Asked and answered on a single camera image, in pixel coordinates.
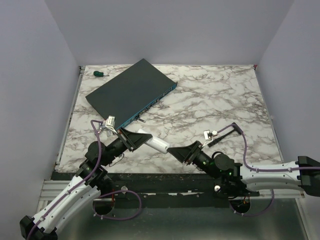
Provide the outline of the white remote control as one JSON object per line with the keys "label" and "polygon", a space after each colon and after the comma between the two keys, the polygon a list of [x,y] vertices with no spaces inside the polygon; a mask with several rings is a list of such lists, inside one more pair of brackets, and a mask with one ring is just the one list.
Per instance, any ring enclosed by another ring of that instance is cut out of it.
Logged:
{"label": "white remote control", "polygon": [[145,143],[148,147],[151,147],[152,149],[162,153],[167,154],[168,148],[170,148],[170,144],[156,136],[151,136],[149,140],[147,140]]}

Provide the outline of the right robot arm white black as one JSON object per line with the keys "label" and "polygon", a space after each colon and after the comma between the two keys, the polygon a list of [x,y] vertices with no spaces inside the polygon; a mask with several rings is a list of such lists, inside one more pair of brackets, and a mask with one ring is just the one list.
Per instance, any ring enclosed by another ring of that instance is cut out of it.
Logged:
{"label": "right robot arm white black", "polygon": [[215,191],[227,197],[242,197],[260,190],[297,190],[309,196],[320,195],[320,163],[308,156],[297,161],[269,166],[237,163],[217,151],[208,156],[199,141],[183,147],[170,147],[167,152],[180,163],[194,165],[215,184]]}

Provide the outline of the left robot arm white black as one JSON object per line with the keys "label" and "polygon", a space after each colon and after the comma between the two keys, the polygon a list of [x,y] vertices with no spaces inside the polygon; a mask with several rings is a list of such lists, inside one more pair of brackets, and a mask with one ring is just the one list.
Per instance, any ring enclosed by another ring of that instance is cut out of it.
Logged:
{"label": "left robot arm white black", "polygon": [[126,150],[134,151],[152,138],[149,133],[121,128],[117,139],[104,145],[99,139],[91,143],[85,161],[67,186],[43,210],[20,221],[21,235],[26,240],[56,240],[66,224],[97,197],[107,197],[113,188],[105,166]]}

